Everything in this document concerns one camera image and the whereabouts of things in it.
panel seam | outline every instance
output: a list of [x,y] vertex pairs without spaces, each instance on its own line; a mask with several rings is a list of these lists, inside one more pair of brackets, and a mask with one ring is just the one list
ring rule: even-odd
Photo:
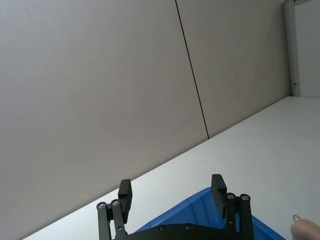
[[208,132],[208,127],[207,127],[207,123],[206,123],[206,119],[205,119],[204,109],[202,107],[202,103],[201,103],[201,100],[200,100],[200,95],[199,95],[198,85],[197,85],[197,82],[196,82],[195,72],[194,72],[194,68],[192,66],[192,62],[191,62],[191,58],[190,58],[190,53],[189,53],[189,49],[188,49],[188,45],[187,45],[186,35],[185,35],[184,27],[183,27],[182,21],[181,21],[181,16],[180,16],[179,8],[178,8],[178,3],[177,3],[177,0],[174,0],[174,1],[175,1],[176,10],[177,10],[177,13],[178,13],[179,21],[180,21],[180,26],[181,26],[181,30],[182,30],[182,35],[183,35],[183,39],[184,39],[186,52],[187,52],[188,58],[189,58],[189,63],[190,63],[191,71],[192,71],[192,76],[193,76],[193,81],[194,81],[194,85],[195,85],[196,94],[198,96],[198,100],[199,100],[199,104],[200,104],[200,108],[201,108],[201,113],[202,113],[202,118],[203,118],[203,122],[204,122],[204,126],[205,126],[206,135],[207,135],[207,138],[210,139],[209,132]]

bolt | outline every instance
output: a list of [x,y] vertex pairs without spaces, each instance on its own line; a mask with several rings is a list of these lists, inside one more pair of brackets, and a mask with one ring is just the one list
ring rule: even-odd
[[113,205],[113,206],[117,206],[118,204],[119,204],[119,201],[118,201],[118,200],[115,200],[115,201],[112,202],[112,205]]
[[159,227],[159,231],[162,232],[162,233],[165,232],[166,230],[167,230],[166,226],[161,225]]
[[250,199],[248,195],[242,195],[241,198],[242,198],[243,200],[249,200],[249,199]]
[[234,199],[235,198],[235,195],[233,195],[233,194],[228,194],[228,199]]

white tabletop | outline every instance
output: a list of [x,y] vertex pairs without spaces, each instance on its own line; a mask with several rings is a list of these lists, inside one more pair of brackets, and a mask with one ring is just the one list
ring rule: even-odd
[[[209,187],[211,174],[221,174],[229,192],[249,194],[252,214],[286,239],[293,214],[320,223],[319,123],[320,99],[287,97],[133,180],[127,232]],[[117,192],[25,239],[98,240],[96,204]]]

blue plastic container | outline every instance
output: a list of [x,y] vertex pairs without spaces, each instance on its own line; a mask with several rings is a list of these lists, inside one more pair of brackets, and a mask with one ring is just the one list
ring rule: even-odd
[[[263,222],[252,216],[254,238],[256,240],[285,240],[278,233],[273,231]],[[225,220],[221,218],[220,210],[217,207],[211,188],[208,187],[195,195],[187,198],[170,210],[156,217],[139,231],[167,224],[197,224],[207,227],[223,229]]]

gray wall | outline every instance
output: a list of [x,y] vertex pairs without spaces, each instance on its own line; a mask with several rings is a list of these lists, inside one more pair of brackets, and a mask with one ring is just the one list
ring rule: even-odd
[[0,235],[207,139],[171,0],[0,1]]
[[[211,136],[288,95],[282,1],[179,0]],[[207,139],[172,0],[0,0],[0,233]]]
[[290,94],[284,0],[178,0],[210,137]]

